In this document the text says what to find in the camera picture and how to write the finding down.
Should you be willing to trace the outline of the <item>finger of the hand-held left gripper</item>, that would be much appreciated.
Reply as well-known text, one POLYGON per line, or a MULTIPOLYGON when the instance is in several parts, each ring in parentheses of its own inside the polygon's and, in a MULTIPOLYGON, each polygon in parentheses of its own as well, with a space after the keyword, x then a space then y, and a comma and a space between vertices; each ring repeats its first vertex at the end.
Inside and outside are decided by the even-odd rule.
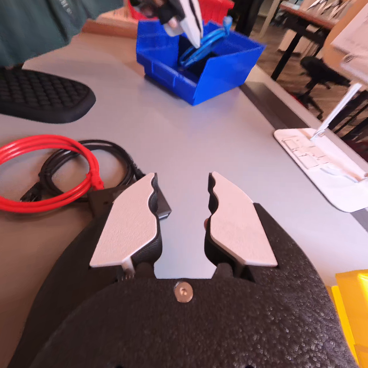
POLYGON ((194 33, 194 44, 200 44, 203 36, 204 36, 204 29, 203 29, 203 20, 202 20, 202 13, 200 9, 200 3, 198 0, 193 1, 193 15, 195 18, 195 33, 194 33))
POLYGON ((195 33, 195 18, 193 15, 193 0, 180 0, 184 12, 184 18, 180 21, 180 26, 186 34, 188 40, 191 42, 194 48, 200 48, 200 44, 194 44, 194 33, 195 33))

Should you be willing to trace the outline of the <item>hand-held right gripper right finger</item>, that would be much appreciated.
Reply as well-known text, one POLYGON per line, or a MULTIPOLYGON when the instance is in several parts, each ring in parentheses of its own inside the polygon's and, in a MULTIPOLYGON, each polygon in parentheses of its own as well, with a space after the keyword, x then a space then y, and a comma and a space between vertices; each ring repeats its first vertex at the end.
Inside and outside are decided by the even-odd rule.
POLYGON ((277 266, 254 202, 218 172, 209 173, 209 241, 239 266, 277 266))

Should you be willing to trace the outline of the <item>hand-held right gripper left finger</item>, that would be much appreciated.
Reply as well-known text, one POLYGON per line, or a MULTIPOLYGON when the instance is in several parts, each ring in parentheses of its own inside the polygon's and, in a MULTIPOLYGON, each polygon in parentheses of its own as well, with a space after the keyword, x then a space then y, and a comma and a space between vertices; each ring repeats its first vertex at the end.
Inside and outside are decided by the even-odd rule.
POLYGON ((121 266, 133 276, 141 263, 154 266, 162 254, 158 177, 151 172, 114 200, 90 260, 91 268, 121 266))

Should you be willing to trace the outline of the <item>blue plastic bin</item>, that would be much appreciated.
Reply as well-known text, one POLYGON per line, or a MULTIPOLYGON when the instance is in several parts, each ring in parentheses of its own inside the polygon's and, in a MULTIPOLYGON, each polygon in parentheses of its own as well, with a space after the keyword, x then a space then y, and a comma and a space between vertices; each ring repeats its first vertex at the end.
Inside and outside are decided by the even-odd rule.
POLYGON ((171 37, 159 21, 140 21, 136 59, 157 85, 195 106, 241 86, 265 45, 210 21, 203 26, 202 46, 186 34, 171 37))

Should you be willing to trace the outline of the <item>red plastic bin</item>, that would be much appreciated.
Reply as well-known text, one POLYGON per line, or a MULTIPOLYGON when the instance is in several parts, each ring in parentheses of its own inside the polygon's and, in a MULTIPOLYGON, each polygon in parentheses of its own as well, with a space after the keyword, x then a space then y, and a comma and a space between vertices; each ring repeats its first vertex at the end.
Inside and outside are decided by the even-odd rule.
MULTIPOLYGON (((202 20, 205 24, 209 21, 222 24, 223 18, 227 16, 228 11, 234 7, 235 3, 231 0, 199 0, 199 4, 202 20)), ((140 21, 147 19, 147 17, 132 7, 130 1, 125 1, 124 5, 129 10, 130 16, 134 20, 140 21)))

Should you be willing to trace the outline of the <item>wooden board with paper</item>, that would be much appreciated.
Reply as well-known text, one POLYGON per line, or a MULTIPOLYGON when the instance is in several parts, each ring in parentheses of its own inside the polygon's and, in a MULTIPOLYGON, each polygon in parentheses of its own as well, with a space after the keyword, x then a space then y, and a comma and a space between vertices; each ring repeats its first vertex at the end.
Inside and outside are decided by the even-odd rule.
POLYGON ((122 8, 101 14, 96 20, 87 20, 82 28, 83 33, 136 39, 138 20, 135 20, 130 8, 122 8))

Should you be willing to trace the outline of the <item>wooden background table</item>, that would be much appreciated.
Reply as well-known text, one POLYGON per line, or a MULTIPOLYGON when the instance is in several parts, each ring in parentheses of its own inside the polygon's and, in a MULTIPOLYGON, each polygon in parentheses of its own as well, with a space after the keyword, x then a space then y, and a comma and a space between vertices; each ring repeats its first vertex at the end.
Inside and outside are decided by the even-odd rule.
POLYGON ((271 79, 274 81, 277 81, 302 38, 313 42, 317 46, 313 54, 313 56, 317 56, 323 48, 327 36, 342 18, 341 14, 343 12, 343 10, 336 10, 331 13, 331 18, 325 18, 322 15, 312 14, 307 10, 294 9, 286 3, 282 3, 280 8, 286 13, 285 28, 292 30, 295 35, 271 75, 271 79))

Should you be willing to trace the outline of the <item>black office chair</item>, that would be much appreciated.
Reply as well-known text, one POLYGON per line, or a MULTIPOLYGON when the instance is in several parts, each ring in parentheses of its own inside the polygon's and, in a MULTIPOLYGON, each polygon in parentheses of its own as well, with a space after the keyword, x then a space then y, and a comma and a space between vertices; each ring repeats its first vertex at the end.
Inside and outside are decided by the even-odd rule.
POLYGON ((300 61, 301 67, 304 72, 301 75, 307 75, 310 81, 305 85, 305 91, 302 93, 295 94, 294 97, 306 108, 314 108, 317 112, 317 119, 322 120, 324 111, 315 102, 311 96, 312 90, 317 85, 324 86, 326 89, 331 89, 331 84, 336 86, 349 87, 350 81, 332 68, 328 67, 327 64, 317 57, 306 56, 300 61))

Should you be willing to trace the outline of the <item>yellow divided bin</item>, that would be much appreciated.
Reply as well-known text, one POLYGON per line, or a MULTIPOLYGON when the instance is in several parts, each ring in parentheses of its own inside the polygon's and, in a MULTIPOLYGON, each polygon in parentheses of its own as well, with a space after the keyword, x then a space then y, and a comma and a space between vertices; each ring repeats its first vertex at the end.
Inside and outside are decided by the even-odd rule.
POLYGON ((343 334, 356 363, 368 367, 368 270, 335 275, 337 284, 327 287, 343 334))

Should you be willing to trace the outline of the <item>black padded wrist rest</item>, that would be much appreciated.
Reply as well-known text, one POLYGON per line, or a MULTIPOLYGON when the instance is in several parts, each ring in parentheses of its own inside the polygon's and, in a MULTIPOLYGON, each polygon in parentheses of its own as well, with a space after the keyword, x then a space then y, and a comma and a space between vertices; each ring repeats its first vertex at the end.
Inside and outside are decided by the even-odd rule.
POLYGON ((1 115, 66 124, 85 116, 95 102, 94 92, 78 81, 34 70, 1 67, 1 115))

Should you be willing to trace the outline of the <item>printed poster board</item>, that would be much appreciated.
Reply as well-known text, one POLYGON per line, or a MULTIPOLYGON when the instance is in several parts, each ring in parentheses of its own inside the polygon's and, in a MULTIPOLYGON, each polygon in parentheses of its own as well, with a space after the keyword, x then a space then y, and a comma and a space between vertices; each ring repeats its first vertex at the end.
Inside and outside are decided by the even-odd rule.
POLYGON ((368 5, 354 1, 333 27, 323 47, 323 60, 352 83, 368 85, 368 5))

